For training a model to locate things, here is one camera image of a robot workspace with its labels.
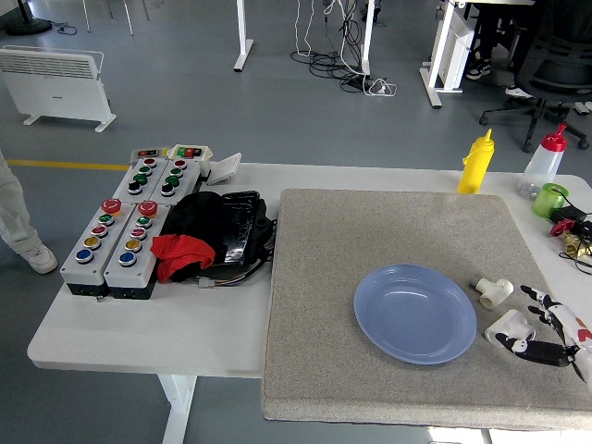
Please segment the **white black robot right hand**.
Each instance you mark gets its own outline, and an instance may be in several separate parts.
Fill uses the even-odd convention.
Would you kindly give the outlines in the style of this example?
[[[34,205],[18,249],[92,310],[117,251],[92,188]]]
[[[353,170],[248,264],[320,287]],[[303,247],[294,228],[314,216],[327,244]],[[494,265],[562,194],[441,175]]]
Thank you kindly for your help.
[[[526,285],[521,290],[539,306],[528,307],[558,334],[560,344],[535,339],[535,332],[527,325],[524,315],[516,310],[508,311],[492,324],[485,333],[486,339],[497,348],[504,348],[517,357],[538,364],[558,367],[571,366],[575,373],[591,385],[591,330],[566,305],[552,299],[542,290]]]

